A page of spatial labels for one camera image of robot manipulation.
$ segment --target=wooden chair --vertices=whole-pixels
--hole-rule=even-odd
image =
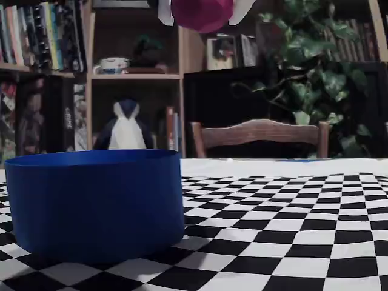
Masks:
[[[250,120],[231,127],[203,129],[192,122],[196,153],[206,158],[206,149],[217,146],[235,146],[252,141],[305,142],[318,148],[318,158],[327,158],[329,124],[291,125],[268,119]]]

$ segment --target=penguin plush toy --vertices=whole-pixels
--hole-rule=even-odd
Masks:
[[[150,130],[139,120],[140,106],[134,100],[116,102],[116,115],[103,128],[94,150],[153,149]]]
[[[173,26],[174,21],[201,33],[210,33],[229,25],[239,24],[256,0],[147,0],[158,11],[164,24]]]

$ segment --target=black and white checkerboard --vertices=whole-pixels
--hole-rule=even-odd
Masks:
[[[388,290],[386,176],[186,177],[182,188],[180,243],[89,266],[18,247],[0,195],[0,291]]]

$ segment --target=blue bowl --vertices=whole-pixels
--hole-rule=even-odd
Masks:
[[[183,237],[179,153],[97,150],[5,162],[18,244],[61,261],[109,263]]]

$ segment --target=potted plant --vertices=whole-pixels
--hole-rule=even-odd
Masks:
[[[265,100],[271,119],[299,125],[327,121],[330,157],[370,156],[370,132],[358,120],[367,98],[366,76],[349,62],[336,62],[337,48],[326,37],[327,29],[336,38],[351,41],[357,41],[358,35],[335,19],[331,2],[284,0],[283,8],[282,16],[259,15],[261,22],[276,25],[283,36],[281,47],[265,57],[268,79],[254,86],[232,84],[233,91],[248,90],[251,97]]]

